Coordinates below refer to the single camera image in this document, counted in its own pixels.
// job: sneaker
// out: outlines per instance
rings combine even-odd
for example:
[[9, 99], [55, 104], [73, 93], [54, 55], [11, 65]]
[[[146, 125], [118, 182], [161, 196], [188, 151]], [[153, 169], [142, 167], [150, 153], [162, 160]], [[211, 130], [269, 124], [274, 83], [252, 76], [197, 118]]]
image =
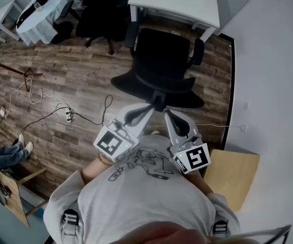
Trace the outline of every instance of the sneaker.
[[19, 135], [19, 142], [24, 146], [24, 137], [22, 133]]
[[160, 132], [158, 131], [158, 130], [154, 130], [152, 133], [151, 133], [151, 135], [159, 135], [160, 134]]
[[32, 142], [29, 142], [29, 144], [26, 145], [25, 149], [29, 152], [28, 156], [31, 154], [32, 150], [34, 149], [34, 144]]

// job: gray t-shirt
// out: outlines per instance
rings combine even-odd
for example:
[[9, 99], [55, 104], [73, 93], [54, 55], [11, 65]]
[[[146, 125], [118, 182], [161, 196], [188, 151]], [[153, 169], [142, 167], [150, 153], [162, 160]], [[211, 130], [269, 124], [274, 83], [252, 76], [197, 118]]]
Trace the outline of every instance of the gray t-shirt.
[[143, 136], [127, 156], [84, 185], [76, 171], [51, 195], [45, 210], [46, 227], [61, 242], [63, 212], [78, 200], [83, 242], [108, 244], [149, 222], [170, 221], [213, 235], [215, 222], [227, 222], [228, 234], [239, 223], [224, 196], [207, 197], [181, 175], [170, 158], [169, 140]]

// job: white wall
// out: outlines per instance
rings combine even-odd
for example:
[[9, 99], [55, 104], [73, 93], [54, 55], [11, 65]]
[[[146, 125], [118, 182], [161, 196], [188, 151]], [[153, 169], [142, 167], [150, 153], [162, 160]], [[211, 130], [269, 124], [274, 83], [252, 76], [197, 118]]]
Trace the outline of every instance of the white wall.
[[261, 155], [238, 212], [242, 231], [293, 224], [293, 0], [251, 0], [222, 32], [236, 48], [231, 124], [248, 126], [230, 129], [225, 149]]

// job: white cable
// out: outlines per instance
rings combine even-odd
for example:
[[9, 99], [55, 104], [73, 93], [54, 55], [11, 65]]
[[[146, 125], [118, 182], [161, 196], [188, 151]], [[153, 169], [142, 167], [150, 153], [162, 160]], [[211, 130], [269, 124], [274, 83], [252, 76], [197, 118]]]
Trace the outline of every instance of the white cable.
[[[67, 104], [67, 102], [66, 102], [64, 99], [62, 99], [62, 98], [59, 97], [59, 96], [43, 95], [43, 91], [42, 91], [41, 88], [38, 90], [38, 93], [39, 93], [39, 95], [40, 95], [40, 100], [38, 100], [37, 102], [32, 102], [32, 99], [31, 99], [32, 79], [31, 79], [31, 78], [28, 78], [24, 83], [22, 83], [22, 85], [21, 85], [17, 90], [13, 91], [13, 92], [10, 94], [9, 110], [8, 110], [8, 113], [5, 115], [5, 117], [8, 117], [8, 115], [9, 115], [9, 113], [10, 113], [11, 103], [12, 103], [12, 94], [15, 93], [15, 92], [17, 92], [17, 91], [19, 91], [19, 90], [23, 87], [23, 85], [25, 85], [25, 83], [26, 83], [27, 81], [29, 81], [29, 80], [31, 81], [30, 91], [29, 91], [29, 99], [30, 99], [31, 104], [33, 104], [33, 105], [34, 105], [34, 104], [37, 104], [37, 103], [41, 102], [43, 98], [58, 98], [58, 99], [62, 100], [62, 101], [64, 102], [64, 104], [70, 109], [69, 105]], [[57, 116], [58, 120], [59, 120], [63, 125], [72, 126], [72, 127], [76, 127], [76, 128], [81, 128], [81, 129], [83, 129], [83, 130], [92, 131], [92, 132], [99, 132], [99, 131], [100, 131], [100, 130], [90, 130], [90, 129], [82, 128], [82, 127], [79, 127], [79, 126], [76, 126], [76, 125], [72, 125], [72, 124], [65, 123], [65, 122], [61, 121], [61, 119], [60, 119], [59, 116], [57, 115], [57, 112], [56, 112], [56, 116]]]
[[83, 129], [83, 130], [92, 131], [92, 132], [100, 132], [100, 130], [91, 130], [91, 129], [82, 128], [82, 127], [79, 127], [79, 126], [76, 126], [76, 125], [72, 125], [72, 124], [65, 123], [65, 122], [63, 122], [63, 121], [60, 120], [59, 116], [57, 115], [57, 112], [55, 112], [55, 114], [56, 114], [58, 120], [59, 120], [62, 124], [64, 124], [64, 125], [72, 126], [72, 127], [76, 127], [76, 128], [81, 128], [81, 129]]
[[[148, 126], [146, 128], [165, 127], [166, 125]], [[196, 126], [214, 126], [219, 128], [242, 128], [242, 126], [218, 126], [214, 124], [196, 124]]]
[[[25, 81], [25, 82], [24, 82], [24, 83], [23, 83], [23, 84], [22, 84], [17, 90], [15, 90], [15, 91], [13, 91], [13, 92], [11, 93], [11, 95], [10, 95], [10, 103], [9, 103], [9, 110], [8, 110], [8, 113], [5, 115], [5, 117], [8, 117], [8, 115], [9, 115], [9, 113], [10, 113], [11, 103], [12, 103], [12, 94], [15, 93], [15, 92], [17, 92], [17, 91], [19, 91], [19, 90], [23, 87], [23, 85], [25, 85], [25, 83], [26, 83], [27, 81], [29, 81], [29, 80], [31, 81], [30, 91], [29, 91], [29, 99], [30, 99], [31, 104], [33, 104], [33, 105], [34, 105], [34, 104], [37, 104], [37, 103], [41, 102], [43, 98], [58, 98], [58, 99], [62, 100], [62, 101], [64, 102], [64, 104], [70, 109], [69, 105], [67, 104], [67, 102], [66, 102], [64, 99], [62, 99], [62, 98], [59, 97], [59, 96], [48, 96], [48, 95], [43, 95], [43, 91], [42, 91], [41, 88], [38, 90], [38, 93], [39, 93], [39, 95], [41, 96], [41, 97], [40, 97], [40, 100], [38, 100], [37, 102], [32, 102], [32, 100], [31, 100], [32, 79], [31, 79], [31, 78], [28, 78], [28, 79], [27, 79], [27, 80], [26, 80], [26, 81]], [[72, 124], [65, 123], [65, 122], [61, 121], [61, 119], [59, 118], [57, 112], [55, 112], [55, 114], [56, 114], [58, 120], [59, 120], [63, 125], [66, 125], [66, 126], [72, 126], [72, 127], [76, 127], [76, 128], [80, 128], [80, 129], [86, 130], [86, 131], [92, 131], [92, 132], [99, 132], [99, 131], [100, 131], [100, 130], [86, 129], [86, 128], [82, 128], [82, 127], [77, 126], [77, 125], [72, 125]], [[214, 126], [214, 127], [218, 127], [218, 128], [242, 128], [242, 126], [218, 126], [218, 125], [214, 125], [214, 124], [196, 124], [196, 125], [197, 125], [197, 126]], [[146, 128], [165, 127], [165, 126], [166, 126], [166, 125], [147, 126]]]

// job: white tablecloth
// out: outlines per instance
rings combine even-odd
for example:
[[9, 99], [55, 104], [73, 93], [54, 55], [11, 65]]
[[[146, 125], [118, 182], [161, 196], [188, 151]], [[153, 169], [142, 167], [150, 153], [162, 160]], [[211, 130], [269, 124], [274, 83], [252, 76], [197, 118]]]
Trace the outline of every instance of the white tablecloth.
[[[36, 0], [31, 1], [23, 10], [27, 10]], [[31, 42], [37, 43], [42, 40], [49, 44], [57, 31], [53, 27], [54, 21], [60, 16], [61, 11], [69, 0], [48, 0], [39, 12], [35, 10], [27, 19], [24, 20], [16, 31], [19, 37], [30, 45]]]

